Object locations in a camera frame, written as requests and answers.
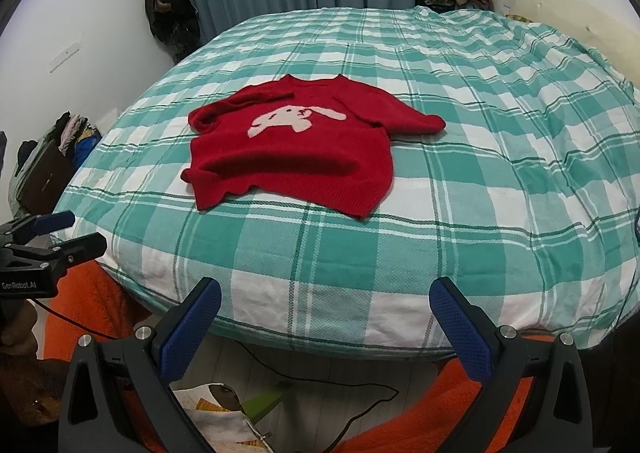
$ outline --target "red sweater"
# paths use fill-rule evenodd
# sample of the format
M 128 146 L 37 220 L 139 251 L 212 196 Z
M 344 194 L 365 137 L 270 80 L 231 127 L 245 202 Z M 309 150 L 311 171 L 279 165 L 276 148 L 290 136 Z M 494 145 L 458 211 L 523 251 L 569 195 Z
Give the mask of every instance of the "red sweater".
M 393 179 L 389 134 L 444 128 L 391 94 L 343 75 L 305 81 L 291 75 L 244 87 L 189 114 L 199 210 L 252 186 L 364 218 Z

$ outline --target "floor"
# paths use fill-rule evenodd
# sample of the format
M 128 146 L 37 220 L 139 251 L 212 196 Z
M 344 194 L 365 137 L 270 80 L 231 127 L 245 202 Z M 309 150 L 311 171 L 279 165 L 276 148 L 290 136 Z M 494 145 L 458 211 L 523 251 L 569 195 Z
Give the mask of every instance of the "floor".
M 341 383 L 382 383 L 400 394 L 379 404 L 351 425 L 346 437 L 385 422 L 417 402 L 436 377 L 436 368 L 424 360 L 366 361 L 313 356 L 251 345 L 252 352 L 269 366 L 296 377 L 328 379 Z M 216 382 L 232 386 L 240 401 L 260 394 L 281 380 L 260 366 L 234 341 L 208 335 L 183 380 L 174 388 L 191 388 Z M 342 388 L 294 382 L 285 400 L 258 423 L 276 453 L 322 451 L 346 422 L 390 390 L 378 387 Z

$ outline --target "plaid bedsheet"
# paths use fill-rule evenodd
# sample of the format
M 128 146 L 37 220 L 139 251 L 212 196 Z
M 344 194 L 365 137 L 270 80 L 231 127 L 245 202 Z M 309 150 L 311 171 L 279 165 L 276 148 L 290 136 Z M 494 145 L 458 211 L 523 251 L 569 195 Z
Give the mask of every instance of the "plaid bedsheet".
M 255 191 L 207 212 L 180 180 L 188 113 L 249 84 L 342 73 L 447 122 L 392 143 L 394 184 L 355 221 Z M 638 305 L 640 93 L 596 50 L 496 14 L 324 9 L 252 18 L 119 118 L 63 194 L 58 234 L 166 309 L 222 285 L 212 330 L 312 353 L 440 356 L 428 303 L 449 276 L 494 322 L 597 344 Z

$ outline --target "green object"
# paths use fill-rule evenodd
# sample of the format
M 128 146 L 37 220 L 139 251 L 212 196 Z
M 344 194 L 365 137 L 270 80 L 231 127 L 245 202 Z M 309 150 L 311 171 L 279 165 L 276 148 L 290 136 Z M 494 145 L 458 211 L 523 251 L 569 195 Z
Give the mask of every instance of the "green object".
M 292 73 L 380 87 L 447 123 L 395 136 L 394 184 L 364 221 L 252 190 L 198 212 L 187 115 Z M 599 343 L 639 258 L 640 93 L 595 49 L 488 11 L 321 9 L 251 18 L 142 94 L 57 211 L 101 231 L 100 263 L 156 310 L 220 282 L 213 331 L 316 354 L 433 359 L 431 282 L 494 322 Z
M 283 381 L 257 397 L 244 401 L 242 403 L 244 414 L 253 424 L 257 424 L 283 400 L 290 388 L 291 384 Z

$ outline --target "black cable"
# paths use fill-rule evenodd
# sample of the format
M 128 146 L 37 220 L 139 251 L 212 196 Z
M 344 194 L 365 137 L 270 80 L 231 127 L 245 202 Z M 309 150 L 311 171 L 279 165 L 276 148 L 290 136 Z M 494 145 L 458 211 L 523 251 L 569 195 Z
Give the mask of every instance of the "black cable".
M 339 383 L 337 381 L 327 381 L 325 379 L 307 379 L 305 377 L 295 377 L 293 375 L 287 375 L 286 373 L 278 372 L 278 370 L 276 370 L 275 368 L 270 367 L 269 365 L 267 365 L 266 363 L 258 359 L 258 357 L 251 350 L 249 350 L 249 348 L 247 348 L 247 346 L 245 346 L 244 343 L 241 343 L 240 341 L 236 341 L 236 343 L 238 343 L 253 359 L 255 359 L 255 361 L 259 365 L 263 366 L 267 370 L 270 370 L 276 375 L 280 377 L 284 377 L 285 379 L 290 379 L 291 381 L 303 381 L 305 383 L 321 383 L 324 385 L 333 385 L 333 386 L 346 386 L 348 388 L 360 388 L 362 386 L 377 386 L 378 388 L 387 388 L 393 391 L 394 394 L 391 397 L 388 397 L 386 399 L 379 399 L 375 403 L 373 403 L 371 406 L 369 406 L 365 411 L 351 417 L 347 421 L 347 424 L 344 426 L 342 431 L 335 438 L 335 440 L 331 442 L 331 445 L 327 449 L 325 449 L 322 453 L 329 453 L 330 451 L 332 451 L 338 445 L 338 443 L 342 440 L 342 437 L 344 437 L 344 435 L 348 432 L 351 424 L 353 424 L 356 420 L 358 420 L 360 417 L 364 417 L 367 413 L 369 413 L 372 409 L 374 409 L 380 403 L 389 403 L 390 401 L 394 400 L 400 393 L 400 391 L 397 388 L 394 388 L 393 386 L 389 386 L 389 385 L 382 385 L 381 383 L 350 384 L 350 383 Z
M 62 319 L 63 321 L 66 321 L 67 323 L 70 323 L 71 325 L 74 325 L 78 328 L 81 328 L 82 330 L 84 330 L 85 332 L 89 332 L 89 334 L 95 334 L 96 336 L 100 336 L 102 338 L 106 338 L 106 339 L 116 339 L 113 336 L 109 336 L 107 334 L 103 334 L 102 332 L 98 332 L 97 330 L 91 330 L 89 327 L 85 327 L 84 325 L 79 324 L 77 321 L 73 321 L 72 319 L 63 316 L 62 314 L 60 314 L 59 312 L 56 312 L 55 310 L 47 307 L 46 305 L 44 305 L 44 303 L 39 302 L 37 299 L 32 299 L 31 300 L 33 303 L 35 303 L 36 305 L 38 305 L 39 307 L 42 307 L 44 310 L 46 310 L 47 312 L 49 312 L 50 314 Z

